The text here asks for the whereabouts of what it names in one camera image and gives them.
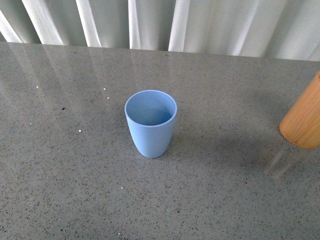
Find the countertop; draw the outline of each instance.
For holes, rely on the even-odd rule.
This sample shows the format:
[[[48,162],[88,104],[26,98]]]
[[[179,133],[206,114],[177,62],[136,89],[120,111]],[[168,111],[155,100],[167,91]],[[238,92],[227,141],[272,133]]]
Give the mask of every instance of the countertop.
[[[320,150],[279,123],[320,62],[0,43],[0,239],[320,239]],[[178,105],[136,149],[124,106]]]

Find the curtain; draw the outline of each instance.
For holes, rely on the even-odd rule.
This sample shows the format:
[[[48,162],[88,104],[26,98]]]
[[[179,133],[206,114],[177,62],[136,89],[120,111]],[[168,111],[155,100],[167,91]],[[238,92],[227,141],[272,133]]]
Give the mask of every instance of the curtain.
[[[0,0],[0,41],[320,61],[319,0]]]

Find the blue cup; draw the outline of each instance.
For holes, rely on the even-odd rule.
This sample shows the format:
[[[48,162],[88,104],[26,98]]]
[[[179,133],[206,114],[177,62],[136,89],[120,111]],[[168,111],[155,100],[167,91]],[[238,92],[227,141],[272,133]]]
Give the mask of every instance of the blue cup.
[[[133,142],[147,158],[157,158],[167,149],[177,116],[177,103],[167,93],[144,90],[132,95],[124,112]]]

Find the plastic cup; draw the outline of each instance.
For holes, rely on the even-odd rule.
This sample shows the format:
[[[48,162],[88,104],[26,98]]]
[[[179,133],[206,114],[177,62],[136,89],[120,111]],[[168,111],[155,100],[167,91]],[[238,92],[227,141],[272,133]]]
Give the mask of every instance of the plastic cup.
[[[124,112],[132,140],[147,158],[157,158],[167,149],[177,116],[177,103],[167,93],[144,90],[132,95]]]

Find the cup rim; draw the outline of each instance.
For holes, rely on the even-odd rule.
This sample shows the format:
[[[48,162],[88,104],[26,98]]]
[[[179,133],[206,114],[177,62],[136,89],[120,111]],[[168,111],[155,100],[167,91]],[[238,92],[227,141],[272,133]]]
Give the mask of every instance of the cup rim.
[[[136,121],[134,121],[134,120],[131,119],[131,117],[130,117],[130,116],[128,115],[128,113],[127,113],[127,105],[128,105],[128,102],[129,102],[133,97],[135,97],[136,95],[143,94],[143,93],[145,93],[145,92],[157,92],[157,93],[161,93],[161,94],[166,95],[167,97],[169,97],[169,98],[173,101],[173,103],[174,103],[174,113],[173,113],[172,117],[171,117],[168,121],[165,121],[165,122],[163,122],[163,123],[161,123],[161,124],[158,124],[158,125],[143,125],[143,124],[138,123],[138,122],[136,122]],[[139,126],[142,126],[142,127],[154,128],[154,127],[160,127],[160,126],[162,126],[162,125],[165,125],[165,124],[171,122],[171,121],[175,118],[175,116],[177,115],[178,106],[177,106],[177,103],[176,103],[175,99],[174,99],[172,96],[170,96],[168,93],[166,93],[166,92],[164,92],[164,91],[160,91],[160,90],[153,90],[153,89],[151,89],[151,90],[138,91],[138,92],[136,92],[135,94],[133,94],[131,97],[129,97],[128,100],[126,101],[125,105],[124,105],[124,112],[125,112],[125,115],[126,115],[127,119],[129,119],[131,122],[133,122],[133,123],[135,123],[135,124],[137,124],[137,125],[139,125]]]

